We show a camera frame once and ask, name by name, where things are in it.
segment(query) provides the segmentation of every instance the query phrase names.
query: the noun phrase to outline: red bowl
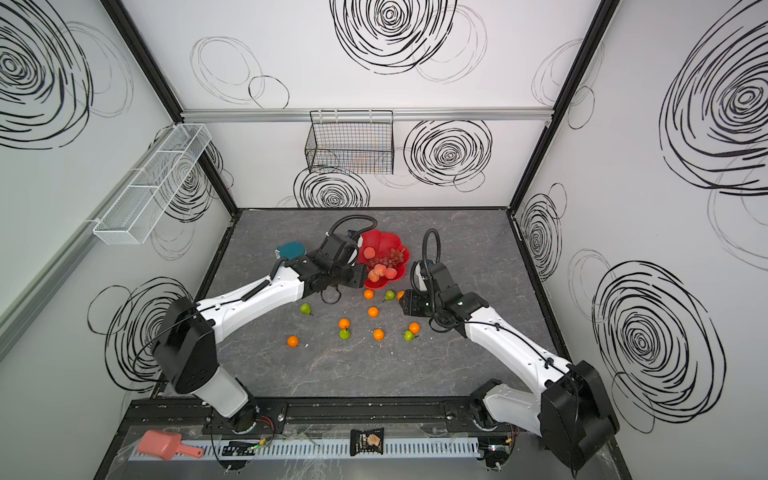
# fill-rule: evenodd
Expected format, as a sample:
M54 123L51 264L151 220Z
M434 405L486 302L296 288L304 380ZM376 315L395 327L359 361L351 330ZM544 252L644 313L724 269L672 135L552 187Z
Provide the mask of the red bowl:
M362 252L367 247L373 247L377 254L380 250L389 252L389 250L392 248L402 250L403 261L400 266L396 268L397 276L395 276L395 278L389 279L383 276L381 279L379 279L378 282L372 282L370 279L366 279L366 288L370 288L371 290L379 290L384 288L387 283L396 282L405 276L406 272L408 271L408 261L411 260L411 252L402 245L400 237L394 233L382 232L379 230L371 230L369 232L365 232L362 235L362 247L360 247L360 253L357 256L357 263L368 263L368 260L362 254Z

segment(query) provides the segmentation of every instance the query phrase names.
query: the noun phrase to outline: wire basket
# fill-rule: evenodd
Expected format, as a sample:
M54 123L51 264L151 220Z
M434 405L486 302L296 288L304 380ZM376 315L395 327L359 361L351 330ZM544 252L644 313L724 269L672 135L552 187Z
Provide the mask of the wire basket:
M310 172L331 166L356 174L392 174L393 116L389 110L311 111L306 166Z
M205 125L174 125L96 223L94 235L107 245L144 243L209 143Z

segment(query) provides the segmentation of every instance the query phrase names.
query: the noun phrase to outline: teal lid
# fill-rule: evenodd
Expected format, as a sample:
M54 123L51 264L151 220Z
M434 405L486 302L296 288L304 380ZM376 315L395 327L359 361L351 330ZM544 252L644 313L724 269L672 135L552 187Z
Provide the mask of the teal lid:
M301 242L290 242L281 247L277 247L277 253L281 257L286 257L290 260L292 258L301 257L306 253L306 248L304 248L304 245L302 245Z

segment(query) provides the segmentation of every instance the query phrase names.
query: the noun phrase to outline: pink scoop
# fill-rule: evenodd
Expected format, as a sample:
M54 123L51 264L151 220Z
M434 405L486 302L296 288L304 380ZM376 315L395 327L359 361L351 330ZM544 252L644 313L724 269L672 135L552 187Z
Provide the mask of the pink scoop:
M204 453L203 449L183 445L180 433L161 432L160 430L150 430L145 433L136 450L139 453L152 455L163 460L171 460L177 453L194 458L200 458Z

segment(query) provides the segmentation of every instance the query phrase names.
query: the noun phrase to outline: gray marble tabletop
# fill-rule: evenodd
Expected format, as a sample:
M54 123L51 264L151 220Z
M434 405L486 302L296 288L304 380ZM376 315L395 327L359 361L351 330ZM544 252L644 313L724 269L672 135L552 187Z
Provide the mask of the gray marble tabletop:
M209 296L268 274L279 245L299 241L308 250L317 248L333 222L358 212L373 215L380 230L397 233L414 257L421 255L424 232L436 228L442 262L462 291L476 292L510 324L554 351L503 210L246 210ZM342 229L363 224L350 222ZM390 286L404 290L408 277ZM525 389L479 345L456 332L434 333L426 319L404 316L396 301L383 302L385 290L373 300L362 290L341 287L341 292L335 305L323 303L319 294L302 301L311 305L311 316L302 314L297 302L248 323L219 345L219 362L255 396L463 396L489 379ZM335 295L329 291L327 299ZM370 306L380 308L375 319L367 315ZM352 324L348 340L339 338L343 317ZM406 342L403 333L414 320L422 331ZM373 339L377 328L386 333L382 342ZM291 335L299 337L296 348L286 345Z

